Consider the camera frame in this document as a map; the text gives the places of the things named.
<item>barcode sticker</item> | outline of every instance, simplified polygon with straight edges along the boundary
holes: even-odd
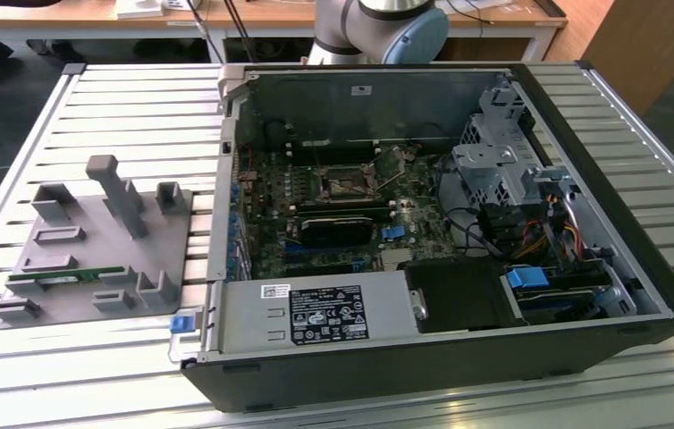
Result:
[[[263,299],[288,298],[288,291],[290,290],[291,290],[290,284],[264,284],[263,285]]]

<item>green circuit board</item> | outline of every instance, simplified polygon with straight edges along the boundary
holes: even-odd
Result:
[[[255,168],[242,175],[254,279],[386,271],[395,269],[398,259],[455,255],[432,189],[440,156],[415,156],[414,147],[398,144],[380,149],[372,163],[330,166],[295,166],[280,154],[255,154]],[[371,240],[348,248],[306,248],[298,228],[320,215],[290,208],[327,203],[339,207],[355,201],[375,201],[391,208],[376,209],[390,211],[391,217],[375,223]],[[352,215],[370,210],[356,210]],[[404,232],[386,239],[382,231],[396,227]]]

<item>blue release tab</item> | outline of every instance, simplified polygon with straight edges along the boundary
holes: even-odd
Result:
[[[403,225],[382,230],[382,240],[394,240],[406,236],[406,227]]]
[[[196,330],[196,317],[192,315],[175,315],[169,323],[171,333],[189,333]]]
[[[512,289],[516,288],[543,288],[548,286],[548,279],[543,268],[539,266],[520,266],[514,268],[507,274],[506,278]]]

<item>metal grating surface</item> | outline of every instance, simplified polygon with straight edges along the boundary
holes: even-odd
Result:
[[[531,68],[674,266],[669,153],[635,118],[626,121],[603,83],[591,83],[593,73],[574,64]],[[27,202],[39,184],[65,181],[75,195],[100,193],[84,163],[92,154],[115,154],[121,177],[140,189],[169,178],[197,192],[184,304],[200,303],[219,152],[218,72],[212,65],[91,66],[81,77],[61,78],[0,189],[0,294],[31,229]],[[550,146],[546,151],[560,162]],[[1,331],[0,427],[674,427],[674,338],[576,376],[223,415],[167,359],[168,322],[168,316],[143,317]]]

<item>power supply label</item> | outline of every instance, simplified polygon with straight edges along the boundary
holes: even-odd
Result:
[[[368,321],[360,286],[288,292],[291,340],[298,346],[366,340]]]

